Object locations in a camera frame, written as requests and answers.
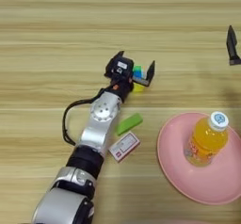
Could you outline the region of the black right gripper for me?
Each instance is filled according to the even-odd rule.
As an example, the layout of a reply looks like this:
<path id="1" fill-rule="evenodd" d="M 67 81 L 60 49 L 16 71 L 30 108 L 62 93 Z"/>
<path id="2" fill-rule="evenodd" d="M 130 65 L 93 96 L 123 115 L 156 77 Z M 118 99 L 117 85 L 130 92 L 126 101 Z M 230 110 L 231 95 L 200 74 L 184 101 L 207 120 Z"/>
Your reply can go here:
<path id="1" fill-rule="evenodd" d="M 238 54 L 236 52 L 236 35 L 233 30 L 233 27 L 230 25 L 227 34 L 226 45 L 230 57 L 230 66 L 233 65 L 241 65 L 241 58 L 238 58 Z"/>

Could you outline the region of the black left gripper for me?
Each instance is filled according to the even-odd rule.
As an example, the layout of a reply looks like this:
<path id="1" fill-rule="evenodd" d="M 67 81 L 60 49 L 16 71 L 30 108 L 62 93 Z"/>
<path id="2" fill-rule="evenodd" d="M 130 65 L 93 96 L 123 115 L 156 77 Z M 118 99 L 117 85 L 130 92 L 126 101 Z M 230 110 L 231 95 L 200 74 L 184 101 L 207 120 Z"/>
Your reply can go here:
<path id="1" fill-rule="evenodd" d="M 117 56 L 123 56 L 124 51 L 119 51 Z M 125 77 L 123 75 L 114 75 L 111 78 L 110 86 L 107 88 L 107 91 L 117 95 L 122 102 L 124 102 L 128 94 L 133 90 L 134 83 L 140 84 L 141 86 L 148 87 L 153 80 L 155 71 L 155 61 L 150 65 L 146 79 L 137 78 L 135 76 Z"/>

